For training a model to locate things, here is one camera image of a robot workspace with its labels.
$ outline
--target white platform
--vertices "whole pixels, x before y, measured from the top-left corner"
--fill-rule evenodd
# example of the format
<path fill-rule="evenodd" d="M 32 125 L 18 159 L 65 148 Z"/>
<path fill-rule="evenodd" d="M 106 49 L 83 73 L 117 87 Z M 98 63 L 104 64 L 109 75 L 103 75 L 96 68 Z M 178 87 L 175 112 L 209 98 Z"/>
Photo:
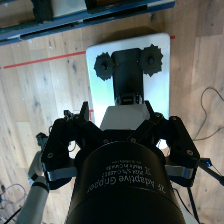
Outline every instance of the white platform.
<path fill-rule="evenodd" d="M 114 105 L 114 90 L 112 78 L 106 81 L 96 76 L 94 64 L 98 55 L 108 52 L 111 55 L 114 51 L 151 46 L 151 44 L 161 48 L 162 71 L 144 76 L 144 97 L 148 100 L 155 112 L 160 112 L 166 119 L 169 118 L 169 85 L 170 85 L 170 37 L 168 34 L 153 34 L 136 37 L 121 41 L 104 43 L 91 46 L 86 51 L 87 67 L 92 93 L 93 110 L 95 124 L 100 127 L 104 113 L 108 106 Z"/>

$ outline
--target red line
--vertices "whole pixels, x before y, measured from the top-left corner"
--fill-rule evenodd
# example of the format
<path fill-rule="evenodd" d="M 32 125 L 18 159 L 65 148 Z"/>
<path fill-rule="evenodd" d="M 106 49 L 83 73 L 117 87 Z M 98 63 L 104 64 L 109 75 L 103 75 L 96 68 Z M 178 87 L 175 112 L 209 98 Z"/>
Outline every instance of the red line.
<path fill-rule="evenodd" d="M 89 119 L 92 120 L 92 112 L 93 110 L 89 110 Z"/>
<path fill-rule="evenodd" d="M 23 65 L 30 65 L 30 64 L 34 64 L 34 63 L 43 62 L 43 61 L 52 61 L 52 60 L 59 59 L 59 58 L 67 58 L 67 57 L 76 56 L 76 55 L 85 54 L 85 53 L 86 53 L 85 51 L 81 51 L 81 52 L 76 52 L 76 53 L 72 53 L 72 54 L 59 55 L 59 56 L 55 56 L 55 57 L 51 57 L 51 58 L 43 58 L 43 59 L 39 59 L 39 60 L 35 60 L 35 61 L 23 62 L 20 64 L 7 65 L 7 66 L 4 66 L 4 69 L 19 67 L 19 66 L 23 66 Z"/>

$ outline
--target metal bracket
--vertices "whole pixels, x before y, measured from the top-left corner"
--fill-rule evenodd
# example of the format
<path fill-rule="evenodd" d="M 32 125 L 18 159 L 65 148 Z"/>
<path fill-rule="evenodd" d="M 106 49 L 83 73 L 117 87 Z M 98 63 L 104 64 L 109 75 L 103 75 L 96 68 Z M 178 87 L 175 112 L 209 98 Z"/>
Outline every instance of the metal bracket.
<path fill-rule="evenodd" d="M 47 172 L 49 181 L 56 181 L 62 178 L 71 178 L 77 176 L 77 169 L 74 166 L 74 159 L 69 159 L 66 167 Z"/>
<path fill-rule="evenodd" d="M 185 179 L 191 179 L 194 172 L 194 169 L 186 168 L 183 166 L 165 165 L 165 169 L 168 176 L 183 177 Z"/>

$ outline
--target black wheel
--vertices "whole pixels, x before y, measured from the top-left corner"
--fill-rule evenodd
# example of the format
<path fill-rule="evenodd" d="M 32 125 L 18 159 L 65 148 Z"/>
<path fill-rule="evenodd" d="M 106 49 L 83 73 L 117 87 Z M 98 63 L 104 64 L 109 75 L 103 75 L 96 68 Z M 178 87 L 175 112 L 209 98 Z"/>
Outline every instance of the black wheel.
<path fill-rule="evenodd" d="M 161 49 L 153 44 L 150 47 L 144 48 L 141 51 L 140 66 L 144 74 L 152 76 L 153 74 L 162 71 Z"/>
<path fill-rule="evenodd" d="M 103 81 L 110 79 L 113 75 L 113 60 L 108 53 L 103 53 L 96 58 L 94 69 L 96 75 Z"/>

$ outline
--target metal rod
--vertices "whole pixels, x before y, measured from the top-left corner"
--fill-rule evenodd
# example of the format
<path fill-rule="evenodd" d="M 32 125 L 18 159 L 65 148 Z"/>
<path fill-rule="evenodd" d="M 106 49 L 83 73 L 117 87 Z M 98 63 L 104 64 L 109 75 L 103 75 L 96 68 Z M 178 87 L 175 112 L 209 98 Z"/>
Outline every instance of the metal rod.
<path fill-rule="evenodd" d="M 191 206 L 192 206 L 192 210 L 193 210 L 193 213 L 194 213 L 194 217 L 200 223 L 199 218 L 198 218 L 197 209 L 196 209 L 195 203 L 194 203 L 194 198 L 193 198 L 193 195 L 192 195 L 192 192 L 191 192 L 191 188 L 188 187 L 187 191 L 188 191 L 189 198 L 190 198 L 190 201 L 191 201 Z"/>
<path fill-rule="evenodd" d="M 210 174 L 212 177 L 214 177 L 216 180 L 218 180 L 220 182 L 221 185 L 224 186 L 224 177 L 220 176 L 218 173 L 216 173 L 215 171 L 209 169 L 205 164 L 203 164 L 202 162 L 199 162 L 199 167 L 201 167 L 205 172 L 207 172 L 208 174 Z"/>

